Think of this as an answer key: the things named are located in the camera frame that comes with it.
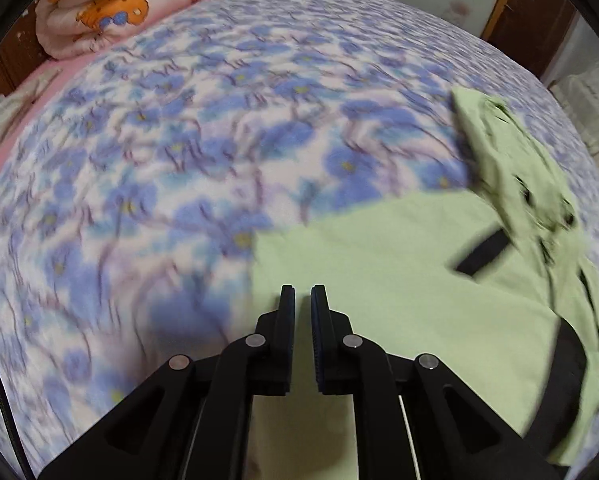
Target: light green cloth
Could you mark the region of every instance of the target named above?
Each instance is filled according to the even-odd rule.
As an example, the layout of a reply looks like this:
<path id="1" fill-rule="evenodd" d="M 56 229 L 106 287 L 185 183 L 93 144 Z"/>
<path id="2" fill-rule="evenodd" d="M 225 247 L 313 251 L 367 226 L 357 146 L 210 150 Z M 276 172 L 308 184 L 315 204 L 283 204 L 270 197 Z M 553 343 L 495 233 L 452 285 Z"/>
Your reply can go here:
<path id="1" fill-rule="evenodd" d="M 579 269 L 598 324 L 599 285 L 579 227 L 564 222 L 575 201 L 561 170 L 500 100 L 467 89 L 455 89 L 454 98 L 478 161 L 478 193 L 414 193 L 257 235 L 254 319 L 270 310 L 284 284 L 295 286 L 301 305 L 291 395 L 254 403 L 252 451 L 262 479 L 356 478 L 352 402 L 321 397 L 315 384 L 307 296 L 316 283 L 326 285 L 331 308 L 348 314 L 355 332 L 393 354 L 436 354 L 520 434 L 543 394 L 556 313 L 564 317 L 583 343 L 588 367 L 579 416 L 552 459 L 569 465 L 577 455 L 599 408 L 598 333 Z M 498 226 L 512 247 L 475 279 L 451 270 Z M 548 270 L 540 239 L 555 262 Z"/>

